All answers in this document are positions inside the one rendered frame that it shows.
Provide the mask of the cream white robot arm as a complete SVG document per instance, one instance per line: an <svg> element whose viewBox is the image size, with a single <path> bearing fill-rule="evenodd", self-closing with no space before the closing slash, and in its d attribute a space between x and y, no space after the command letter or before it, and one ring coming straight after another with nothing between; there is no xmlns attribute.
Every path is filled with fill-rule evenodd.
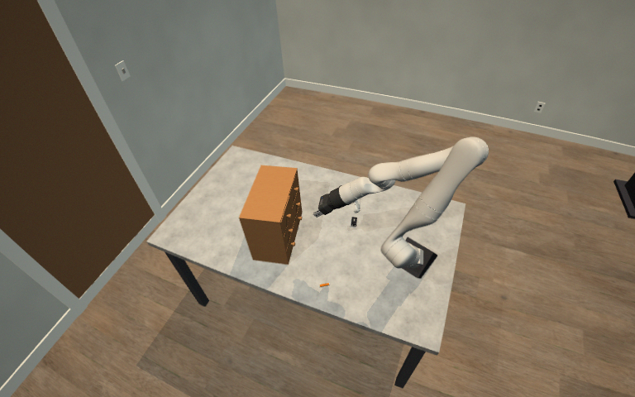
<svg viewBox="0 0 635 397"><path fill-rule="evenodd" d="M485 162L488 154L489 147L483 140L467 137L443 151L374 165L368 178L351 181L351 192L360 199L390 189L396 180L409 181L439 171L380 249L396 268L423 265L423 250L409 243L411 248L403 239L404 233L433 224L446 210L459 184L475 167Z"/></svg>

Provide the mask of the brown chest of drawers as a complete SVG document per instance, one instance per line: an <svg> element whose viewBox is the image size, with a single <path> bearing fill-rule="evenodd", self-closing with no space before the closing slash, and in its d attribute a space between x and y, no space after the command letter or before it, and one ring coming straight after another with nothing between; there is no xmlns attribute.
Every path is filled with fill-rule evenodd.
<svg viewBox="0 0 635 397"><path fill-rule="evenodd" d="M254 261L288 265L281 219L297 168L261 165L240 214Z"/></svg>

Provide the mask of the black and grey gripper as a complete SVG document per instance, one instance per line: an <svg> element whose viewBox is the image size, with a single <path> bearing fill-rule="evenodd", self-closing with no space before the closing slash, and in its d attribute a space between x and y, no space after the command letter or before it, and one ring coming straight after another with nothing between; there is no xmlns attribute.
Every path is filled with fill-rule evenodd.
<svg viewBox="0 0 635 397"><path fill-rule="evenodd" d="M351 182L350 182L351 183ZM360 198L356 198L350 189L350 183L339 186L331 191L329 194L325 194L320 198L318 210L313 213L317 218L326 215L337 208L342 208L346 205L352 206L354 213L360 211Z"/></svg>

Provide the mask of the brown wooden drawer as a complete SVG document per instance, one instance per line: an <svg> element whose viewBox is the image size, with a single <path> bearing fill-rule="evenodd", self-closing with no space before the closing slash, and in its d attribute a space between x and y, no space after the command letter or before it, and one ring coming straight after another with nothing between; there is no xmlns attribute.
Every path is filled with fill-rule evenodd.
<svg viewBox="0 0 635 397"><path fill-rule="evenodd" d="M290 197L288 197L288 201L284 209L284 214L281 219L281 227L282 227L283 236L285 234L289 219L292 217L291 212L292 212L291 201L290 201Z"/></svg>
<svg viewBox="0 0 635 397"><path fill-rule="evenodd" d="M295 197L295 200L294 200L294 205L293 205L293 207L292 207L292 213L293 213L293 218L294 218L294 219L295 219L295 217L296 217L296 213L297 213L297 211L298 211L298 207L300 207L300 194L299 194L299 188L298 188L298 191L297 191L297 193L296 193L296 197Z"/></svg>
<svg viewBox="0 0 635 397"><path fill-rule="evenodd" d="M298 230L298 225L299 225L299 221L302 220L302 209L301 209L301 202L300 202L300 207L298 207L298 211L297 211L297 215L294 221L294 229L295 229L295 235L297 233Z"/></svg>
<svg viewBox="0 0 635 397"><path fill-rule="evenodd" d="M295 199L295 195L298 191L298 173L296 172L296 175L294 177L294 182L292 185L292 188L290 190L290 201L291 201L291 207L293 207L293 203L294 203L294 199Z"/></svg>
<svg viewBox="0 0 635 397"><path fill-rule="evenodd" d="M290 256L291 256L291 252L292 252L293 246L295 246L294 240L295 240L295 232L293 231L293 233L291 233L291 236L290 236L290 239L289 239L289 244L288 244L287 251L286 251L287 252L288 261L289 261Z"/></svg>
<svg viewBox="0 0 635 397"><path fill-rule="evenodd" d="M284 234L284 244L285 244L285 248L287 249L288 243L289 243L289 238L290 238L290 234L293 233L293 216L289 219L285 234Z"/></svg>

